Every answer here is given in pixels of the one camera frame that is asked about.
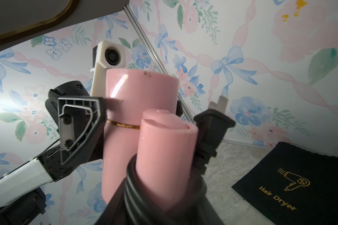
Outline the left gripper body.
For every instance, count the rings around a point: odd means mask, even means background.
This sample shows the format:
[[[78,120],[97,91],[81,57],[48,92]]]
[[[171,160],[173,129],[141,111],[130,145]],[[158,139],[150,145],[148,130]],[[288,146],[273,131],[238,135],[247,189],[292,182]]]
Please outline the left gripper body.
[[[58,119],[58,105],[57,101],[60,97],[90,97],[87,90],[80,81],[71,81],[64,83],[48,92],[48,99],[45,102],[45,107],[52,116],[52,119],[58,126],[57,132],[59,134],[59,119]],[[63,166],[61,162],[60,151],[60,137],[59,140],[50,145],[43,153],[38,155],[38,159],[43,165],[46,172],[53,181],[61,180],[70,175],[78,166]],[[101,159],[101,138],[98,141],[94,152],[92,153],[88,162]]]

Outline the pink hair dryer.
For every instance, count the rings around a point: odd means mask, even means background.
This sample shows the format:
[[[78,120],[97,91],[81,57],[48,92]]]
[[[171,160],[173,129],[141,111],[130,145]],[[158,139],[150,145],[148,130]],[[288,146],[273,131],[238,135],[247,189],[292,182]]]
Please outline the pink hair dryer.
[[[109,69],[105,99],[102,197],[108,203],[122,180],[129,225],[199,225],[206,165],[235,121],[227,98],[183,121],[179,80],[135,69]]]

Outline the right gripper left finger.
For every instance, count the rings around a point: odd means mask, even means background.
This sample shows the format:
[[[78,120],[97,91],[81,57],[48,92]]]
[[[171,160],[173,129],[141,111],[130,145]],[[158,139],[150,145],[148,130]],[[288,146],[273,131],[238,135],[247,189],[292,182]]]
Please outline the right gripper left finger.
[[[128,225],[124,202],[125,180],[122,180],[106,209],[95,225]]]

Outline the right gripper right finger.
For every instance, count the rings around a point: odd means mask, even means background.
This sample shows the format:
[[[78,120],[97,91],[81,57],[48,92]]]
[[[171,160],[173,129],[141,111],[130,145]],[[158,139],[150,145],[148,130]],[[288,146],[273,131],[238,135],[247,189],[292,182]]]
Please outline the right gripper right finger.
[[[197,215],[199,225],[224,225],[206,196],[198,202]]]

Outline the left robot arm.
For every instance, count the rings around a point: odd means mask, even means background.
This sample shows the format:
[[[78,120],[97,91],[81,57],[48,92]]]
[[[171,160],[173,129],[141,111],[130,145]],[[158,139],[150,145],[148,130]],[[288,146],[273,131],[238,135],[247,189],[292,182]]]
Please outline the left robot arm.
[[[45,107],[59,140],[0,178],[0,225],[28,225],[45,213],[42,186],[69,176],[81,164],[102,158],[106,101],[71,81],[48,92]]]

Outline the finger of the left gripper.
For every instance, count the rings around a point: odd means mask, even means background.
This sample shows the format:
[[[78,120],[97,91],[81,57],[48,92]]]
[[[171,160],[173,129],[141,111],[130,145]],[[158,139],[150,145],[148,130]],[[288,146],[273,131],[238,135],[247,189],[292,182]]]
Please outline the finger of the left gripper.
[[[78,166],[89,161],[106,122],[102,97],[60,97],[57,101],[61,162]]]

